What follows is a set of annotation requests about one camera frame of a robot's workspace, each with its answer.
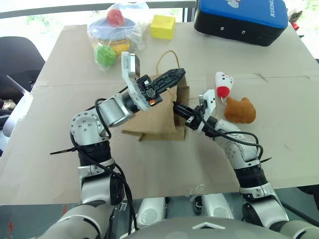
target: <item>blue case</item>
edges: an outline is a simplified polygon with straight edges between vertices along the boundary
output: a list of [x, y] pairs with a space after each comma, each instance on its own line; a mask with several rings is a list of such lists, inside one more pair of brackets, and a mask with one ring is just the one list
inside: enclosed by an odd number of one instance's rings
[[196, 30], [269, 46], [288, 26], [283, 0], [199, 0]]

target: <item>yellow sponge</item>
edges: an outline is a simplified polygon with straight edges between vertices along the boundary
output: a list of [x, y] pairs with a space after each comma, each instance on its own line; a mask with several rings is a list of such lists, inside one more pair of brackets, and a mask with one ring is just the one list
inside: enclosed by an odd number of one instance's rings
[[175, 17], [155, 15], [151, 23], [151, 35], [154, 38], [172, 40], [175, 32]]

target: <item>brown plush toy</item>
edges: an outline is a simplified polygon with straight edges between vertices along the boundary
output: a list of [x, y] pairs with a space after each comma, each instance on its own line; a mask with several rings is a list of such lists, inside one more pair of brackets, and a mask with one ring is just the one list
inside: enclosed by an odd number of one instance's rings
[[228, 97], [224, 114], [226, 119], [235, 123], [251, 123], [256, 118], [255, 107], [246, 97], [241, 101]]

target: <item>plastic bag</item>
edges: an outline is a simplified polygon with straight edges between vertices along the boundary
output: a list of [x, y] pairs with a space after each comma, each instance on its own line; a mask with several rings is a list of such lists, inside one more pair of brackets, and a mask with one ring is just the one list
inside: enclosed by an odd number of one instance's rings
[[112, 9], [119, 9], [122, 12], [124, 25], [111, 25], [105, 16], [87, 26], [95, 62], [103, 71], [116, 62], [122, 51], [134, 52], [145, 47], [143, 32], [153, 18], [145, 2], [116, 3], [108, 8], [107, 14]]

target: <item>green toy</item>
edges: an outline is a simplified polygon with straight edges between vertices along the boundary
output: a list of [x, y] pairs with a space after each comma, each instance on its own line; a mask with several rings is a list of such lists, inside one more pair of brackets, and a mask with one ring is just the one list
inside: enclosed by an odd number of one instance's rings
[[95, 49], [95, 60], [102, 67], [108, 67], [114, 64], [116, 60], [116, 53], [112, 47], [108, 45], [99, 45]]

